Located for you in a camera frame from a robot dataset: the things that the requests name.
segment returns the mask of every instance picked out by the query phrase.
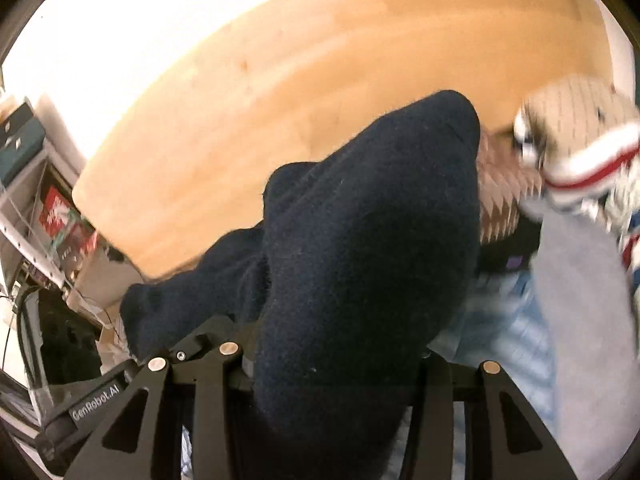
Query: white wall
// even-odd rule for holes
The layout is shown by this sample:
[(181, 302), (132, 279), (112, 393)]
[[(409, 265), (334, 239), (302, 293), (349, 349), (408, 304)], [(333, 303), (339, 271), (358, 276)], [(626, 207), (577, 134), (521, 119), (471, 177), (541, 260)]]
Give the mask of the white wall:
[[(36, 104), (48, 134), (59, 139), (58, 149), (80, 170), (118, 118), (165, 69), (265, 1), (47, 0), (7, 57), (4, 81), (10, 91)], [(614, 82), (632, 95), (631, 46), (608, 11), (604, 15)], [(60, 146), (67, 134), (72, 142)]]

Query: silver screw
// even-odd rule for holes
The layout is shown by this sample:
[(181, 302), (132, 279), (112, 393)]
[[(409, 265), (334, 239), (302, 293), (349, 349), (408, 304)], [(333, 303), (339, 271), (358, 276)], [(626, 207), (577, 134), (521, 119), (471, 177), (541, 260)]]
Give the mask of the silver screw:
[(159, 372), (166, 366), (166, 361), (161, 357), (154, 357), (147, 365), (152, 372)]
[(234, 343), (233, 341), (229, 341), (227, 343), (222, 343), (220, 345), (220, 353), (222, 355), (233, 355), (235, 354), (240, 347), (238, 343)]
[(484, 368), (485, 372), (491, 375), (495, 375), (500, 372), (500, 365), (495, 361), (485, 361), (482, 368)]

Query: blue fabric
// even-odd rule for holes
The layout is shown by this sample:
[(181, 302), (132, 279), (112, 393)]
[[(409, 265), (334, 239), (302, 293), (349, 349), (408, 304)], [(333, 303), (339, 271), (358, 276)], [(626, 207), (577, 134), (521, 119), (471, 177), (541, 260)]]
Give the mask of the blue fabric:
[[(477, 367), (499, 362), (551, 433), (556, 432), (556, 355), (530, 272), (480, 276), (464, 307), (430, 348), (447, 361)], [(404, 459), (411, 409), (399, 428), (383, 480), (397, 479)], [(464, 410), (454, 409), (454, 480), (465, 475)]]

